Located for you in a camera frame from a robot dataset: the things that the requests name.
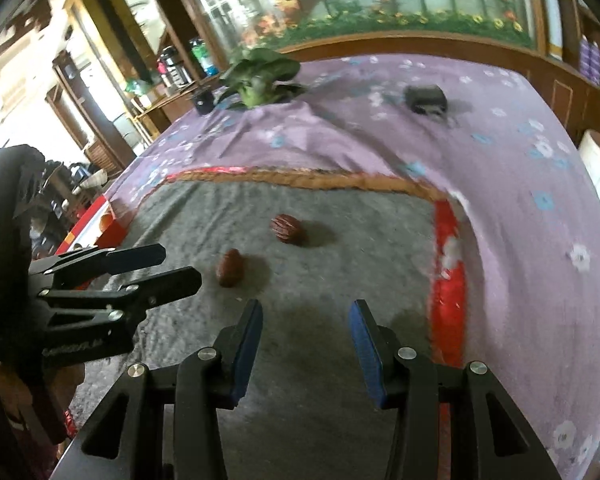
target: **black container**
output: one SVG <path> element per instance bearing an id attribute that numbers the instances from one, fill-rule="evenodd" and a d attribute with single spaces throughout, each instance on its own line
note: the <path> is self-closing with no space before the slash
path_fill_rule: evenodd
<path id="1" fill-rule="evenodd" d="M 166 47 L 160 53 L 160 60 L 164 63 L 169 77 L 178 88 L 183 88 L 193 83 L 193 78 L 184 67 L 182 58 L 174 46 Z"/>
<path id="2" fill-rule="evenodd" d="M 200 115 L 207 115 L 216 107 L 214 105 L 214 95 L 208 86 L 197 88 L 190 99 Z"/>

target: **blue gripper pad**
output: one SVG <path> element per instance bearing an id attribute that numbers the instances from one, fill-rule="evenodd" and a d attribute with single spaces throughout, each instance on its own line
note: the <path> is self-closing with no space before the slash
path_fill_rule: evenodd
<path id="1" fill-rule="evenodd" d="M 349 329 L 356 348 L 358 361 L 365 378 L 366 392 L 378 408 L 384 409 L 388 400 L 384 387 L 382 360 L 378 344 L 379 330 L 366 301 L 356 300 L 349 309 Z"/>
<path id="2" fill-rule="evenodd" d="M 238 322 L 236 332 L 242 333 L 234 357 L 233 387 L 229 392 L 232 402 L 238 401 L 247 393 L 247 385 L 251 377 L 251 369 L 256 359 L 256 352 L 262 334 L 263 313 L 258 300 L 249 300 L 247 307 Z"/>

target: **gray fabric surface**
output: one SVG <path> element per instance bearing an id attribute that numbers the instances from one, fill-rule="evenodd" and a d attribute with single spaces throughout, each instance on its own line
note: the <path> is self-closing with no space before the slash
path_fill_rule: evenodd
<path id="1" fill-rule="evenodd" d="M 283 212 L 304 222 L 308 247 L 275 239 L 269 221 Z M 429 351 L 432 205 L 392 193 L 177 182 L 144 202 L 123 246 L 153 242 L 167 260 L 133 277 L 192 265 L 203 286 L 150 311 L 131 354 L 87 366 L 76 419 L 87 418 L 128 364 L 180 362 L 258 298 L 264 330 L 247 395 L 232 412 L 219 411 L 229 477 L 381 478 L 395 412 L 378 412 L 366 395 L 347 313 L 363 298 L 403 343 Z M 230 248 L 246 257 L 245 279 L 222 289 L 215 268 Z M 113 277 L 106 288 L 129 278 Z"/>

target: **orange ball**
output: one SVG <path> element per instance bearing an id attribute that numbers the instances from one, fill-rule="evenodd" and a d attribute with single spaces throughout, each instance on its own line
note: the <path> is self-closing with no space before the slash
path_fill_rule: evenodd
<path id="1" fill-rule="evenodd" d="M 109 229 L 111 224 L 113 224 L 113 215 L 111 213 L 104 213 L 104 215 L 100 217 L 100 232 L 103 233 Z"/>

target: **silver bolt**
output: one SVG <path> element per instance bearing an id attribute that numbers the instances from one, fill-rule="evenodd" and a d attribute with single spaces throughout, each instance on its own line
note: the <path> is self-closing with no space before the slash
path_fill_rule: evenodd
<path id="1" fill-rule="evenodd" d="M 216 355 L 218 355 L 218 352 L 216 352 L 215 348 L 211 348 L 211 346 L 207 346 L 198 351 L 198 357 L 203 361 L 209 361 L 216 357 Z"/>
<path id="2" fill-rule="evenodd" d="M 403 346 L 398 350 L 398 357 L 401 359 L 415 359 L 418 353 L 410 346 Z"/>
<path id="3" fill-rule="evenodd" d="M 144 365 L 140 363 L 131 365 L 126 370 L 126 373 L 129 374 L 129 377 L 140 377 L 142 374 L 144 374 Z"/>
<path id="4" fill-rule="evenodd" d="M 469 370 L 471 370 L 474 374 L 484 375 L 487 373 L 487 365 L 481 363 L 480 361 L 474 361 L 469 365 Z"/>
<path id="5" fill-rule="evenodd" d="M 111 312 L 109 312 L 109 319 L 112 321 L 117 321 L 124 315 L 125 313 L 121 310 L 112 310 Z"/>

